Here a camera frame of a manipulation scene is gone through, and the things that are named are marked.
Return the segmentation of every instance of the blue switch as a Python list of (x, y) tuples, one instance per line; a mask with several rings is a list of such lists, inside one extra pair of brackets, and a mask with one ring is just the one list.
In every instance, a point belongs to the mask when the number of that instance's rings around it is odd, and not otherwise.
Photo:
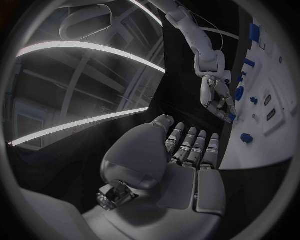
[(242, 86), (237, 88), (235, 90), (235, 100), (237, 100), (237, 101), (241, 100), (243, 93), (244, 93), (244, 88)]
[(249, 66), (251, 66), (252, 68), (254, 68), (255, 66), (255, 62), (254, 61), (250, 61), (249, 59), (247, 58), (244, 58), (244, 60), (242, 61), (244, 64), (247, 64)]
[(243, 78), (241, 76), (238, 76), (236, 80), (241, 83), (243, 81)]
[(253, 23), (250, 23), (249, 39), (257, 43), (260, 42), (260, 27)]
[(250, 97), (250, 101), (251, 101), (251, 103), (254, 103), (255, 105), (258, 104), (258, 100), (254, 96)]
[(231, 122), (234, 122), (234, 120), (236, 119), (236, 115), (233, 115), (232, 113), (229, 114), (229, 118), (231, 119)]
[(244, 142), (244, 143), (251, 143), (253, 141), (253, 137), (251, 137), (250, 134), (247, 134), (247, 133), (243, 133), (241, 136), (240, 136), (240, 139)]

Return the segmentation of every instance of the led light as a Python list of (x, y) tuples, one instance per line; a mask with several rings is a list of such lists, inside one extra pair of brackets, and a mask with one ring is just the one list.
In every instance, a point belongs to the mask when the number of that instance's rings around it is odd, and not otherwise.
[(63, 125), (60, 125), (60, 126), (55, 126), (55, 127), (43, 130), (43, 131), (38, 131), (36, 133), (21, 137), (17, 140), (14, 140), (14, 141), (10, 142), (9, 144), (12, 145), (12, 146), (17, 146), (19, 144), (25, 143), (25, 142), (30, 141), (32, 139), (40, 138), (42, 136), (52, 134), (52, 133), (56, 133), (56, 132), (59, 132), (59, 131), (65, 130), (65, 129), (70, 129), (70, 128), (74, 128), (76, 126), (89, 124), (89, 123), (93, 123), (93, 122), (100, 121), (100, 120), (120, 117), (120, 116), (124, 116), (124, 115), (128, 115), (128, 114), (140, 113), (140, 112), (146, 111), (147, 109), (148, 109), (148, 107), (144, 107), (144, 108), (139, 108), (139, 109), (134, 109), (134, 110), (121, 111), (121, 112), (106, 114), (106, 115), (102, 115), (102, 116), (91, 117), (91, 118), (87, 118), (87, 119), (80, 120), (80, 121), (70, 122), (70, 123), (67, 123), (67, 124), (63, 124)]
[(52, 49), (52, 48), (82, 48), (82, 49), (92, 49), (97, 51), (103, 51), (111, 54), (116, 54), (128, 59), (135, 60), (139, 63), (145, 64), (151, 68), (154, 68), (162, 73), (165, 73), (165, 70), (149, 61), (146, 61), (138, 56), (132, 55), (128, 52), (121, 51), (112, 47), (103, 46), (99, 44), (89, 43), (89, 42), (82, 42), (82, 41), (49, 41), (49, 42), (42, 42), (38, 44), (34, 44), (31, 46), (27, 46), (21, 49), (16, 57), (20, 57), (24, 54), (28, 54), (34, 51), (42, 50), (42, 49)]
[(161, 26), (163, 26), (162, 22), (152, 13), (150, 12), (147, 8), (145, 8), (142, 4), (138, 3), (135, 0), (129, 0), (130, 2), (132, 2), (133, 4), (137, 5), (139, 8), (141, 8), (142, 10), (144, 10), (147, 14), (149, 14), (155, 21), (157, 21)]

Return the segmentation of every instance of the robotic arm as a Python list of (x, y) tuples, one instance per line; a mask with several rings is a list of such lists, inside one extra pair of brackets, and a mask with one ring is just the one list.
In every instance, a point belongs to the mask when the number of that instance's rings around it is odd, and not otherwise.
[[(166, 19), (182, 32), (195, 54), (195, 73), (202, 78), (202, 105), (221, 120), (231, 123), (229, 115), (220, 110), (226, 102), (231, 114), (237, 115), (234, 101), (226, 85), (231, 82), (231, 72), (225, 70), (223, 52), (213, 50), (210, 38), (195, 24), (193, 16), (186, 8), (178, 5), (174, 0), (149, 0), (149, 2), (164, 12)], [(219, 103), (214, 100), (215, 91), (221, 97)]]

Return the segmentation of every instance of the cable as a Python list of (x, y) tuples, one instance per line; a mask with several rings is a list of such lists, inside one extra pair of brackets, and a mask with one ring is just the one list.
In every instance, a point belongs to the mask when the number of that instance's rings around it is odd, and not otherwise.
[(223, 48), (223, 45), (224, 45), (224, 39), (223, 39), (223, 35), (222, 35), (222, 33), (220, 32), (220, 30), (219, 30), (214, 24), (212, 24), (210, 21), (206, 20), (204, 17), (202, 17), (202, 16), (198, 15), (197, 13), (194, 13), (193, 11), (189, 10), (189, 9), (188, 9), (187, 7), (185, 7), (180, 1), (178, 1), (178, 0), (175, 0), (175, 1), (176, 1), (178, 4), (180, 4), (181, 6), (183, 6), (187, 11), (189, 11), (189, 12), (191, 13), (191, 15), (192, 15), (193, 19), (195, 20), (195, 22), (196, 22), (196, 24), (197, 24), (198, 27), (199, 27), (199, 25), (198, 25), (198, 22), (197, 22), (197, 20), (195, 19), (194, 15), (198, 16), (199, 18), (202, 18), (203, 20), (205, 20), (206, 22), (208, 22), (209, 24), (211, 24), (212, 26), (214, 26), (214, 27), (217, 29), (218, 33), (221, 35), (221, 38), (222, 38), (222, 46), (221, 46), (221, 48), (220, 48), (220, 51), (221, 51), (222, 48)]

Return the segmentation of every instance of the slot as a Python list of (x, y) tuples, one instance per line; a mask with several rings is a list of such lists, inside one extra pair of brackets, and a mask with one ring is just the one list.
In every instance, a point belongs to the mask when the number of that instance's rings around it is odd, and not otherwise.
[(265, 101), (264, 101), (264, 105), (267, 106), (268, 103), (271, 101), (271, 99), (272, 99), (271, 95), (267, 96)]
[(266, 116), (266, 120), (269, 121), (276, 114), (275, 108)]

